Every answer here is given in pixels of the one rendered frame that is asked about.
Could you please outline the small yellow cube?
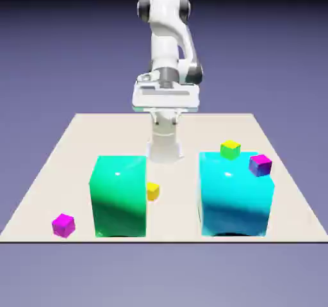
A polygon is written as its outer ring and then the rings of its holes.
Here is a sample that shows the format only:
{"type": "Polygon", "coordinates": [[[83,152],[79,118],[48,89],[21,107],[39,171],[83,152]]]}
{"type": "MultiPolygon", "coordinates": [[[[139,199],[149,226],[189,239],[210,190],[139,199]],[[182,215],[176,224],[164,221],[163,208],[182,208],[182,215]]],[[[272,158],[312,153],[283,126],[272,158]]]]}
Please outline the small yellow cube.
{"type": "Polygon", "coordinates": [[[148,182],[147,183],[147,199],[149,201],[155,201],[160,194],[159,184],[148,182]]]}

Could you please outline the small lime cube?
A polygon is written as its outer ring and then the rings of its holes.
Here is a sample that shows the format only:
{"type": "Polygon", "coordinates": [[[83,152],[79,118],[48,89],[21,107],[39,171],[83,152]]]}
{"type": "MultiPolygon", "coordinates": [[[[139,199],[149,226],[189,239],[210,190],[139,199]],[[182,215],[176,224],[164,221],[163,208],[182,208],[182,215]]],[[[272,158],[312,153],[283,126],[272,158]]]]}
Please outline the small lime cube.
{"type": "Polygon", "coordinates": [[[221,157],[234,160],[239,157],[241,152],[241,144],[233,140],[226,140],[220,145],[220,155],[221,157]]]}

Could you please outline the large cyan box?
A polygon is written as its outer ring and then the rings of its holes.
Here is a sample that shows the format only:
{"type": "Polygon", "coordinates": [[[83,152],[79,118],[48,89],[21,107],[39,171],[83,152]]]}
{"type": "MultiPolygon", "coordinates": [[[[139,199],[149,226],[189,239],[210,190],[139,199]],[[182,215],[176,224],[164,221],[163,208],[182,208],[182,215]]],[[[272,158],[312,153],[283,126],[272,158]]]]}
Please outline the large cyan box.
{"type": "Polygon", "coordinates": [[[269,175],[255,176],[249,161],[256,151],[235,160],[219,152],[199,153],[199,218],[204,236],[264,236],[275,185],[269,175]]]}

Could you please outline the small magenta cube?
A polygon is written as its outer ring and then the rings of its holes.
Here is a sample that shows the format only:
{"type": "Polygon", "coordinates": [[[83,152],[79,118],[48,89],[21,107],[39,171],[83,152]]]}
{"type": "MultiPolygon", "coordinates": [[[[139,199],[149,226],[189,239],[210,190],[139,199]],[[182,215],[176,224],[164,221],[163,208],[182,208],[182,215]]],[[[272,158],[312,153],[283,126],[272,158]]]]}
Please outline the small magenta cube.
{"type": "Polygon", "coordinates": [[[53,233],[62,238],[68,238],[75,231],[74,217],[61,213],[52,221],[53,233]]]}

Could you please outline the large green box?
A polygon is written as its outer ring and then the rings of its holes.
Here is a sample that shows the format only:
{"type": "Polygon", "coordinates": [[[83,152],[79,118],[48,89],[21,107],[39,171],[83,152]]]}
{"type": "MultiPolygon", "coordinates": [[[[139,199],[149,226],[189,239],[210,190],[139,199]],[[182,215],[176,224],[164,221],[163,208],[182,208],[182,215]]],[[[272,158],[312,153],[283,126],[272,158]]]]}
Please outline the large green box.
{"type": "Polygon", "coordinates": [[[89,181],[95,235],[144,237],[147,229],[145,156],[99,156],[89,181]]]}

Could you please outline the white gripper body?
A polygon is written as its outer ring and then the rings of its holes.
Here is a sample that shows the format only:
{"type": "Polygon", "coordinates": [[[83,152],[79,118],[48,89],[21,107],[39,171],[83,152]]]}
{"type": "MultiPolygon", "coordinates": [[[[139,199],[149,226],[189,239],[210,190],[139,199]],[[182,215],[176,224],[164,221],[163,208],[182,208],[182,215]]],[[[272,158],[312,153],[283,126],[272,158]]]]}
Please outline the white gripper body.
{"type": "Polygon", "coordinates": [[[198,85],[180,85],[173,82],[172,88],[160,88],[157,81],[136,81],[132,105],[137,112],[149,112],[157,109],[195,111],[200,103],[199,92],[198,85]]]}

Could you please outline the small purple cube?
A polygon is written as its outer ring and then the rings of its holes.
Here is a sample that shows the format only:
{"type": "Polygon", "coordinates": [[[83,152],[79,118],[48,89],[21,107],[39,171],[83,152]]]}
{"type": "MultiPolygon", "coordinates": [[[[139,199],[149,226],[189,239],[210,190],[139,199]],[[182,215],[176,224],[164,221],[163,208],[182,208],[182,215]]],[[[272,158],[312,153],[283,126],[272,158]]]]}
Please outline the small purple cube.
{"type": "Polygon", "coordinates": [[[249,170],[256,177],[267,176],[271,173],[272,160],[264,154],[258,154],[250,157],[249,170]]]}

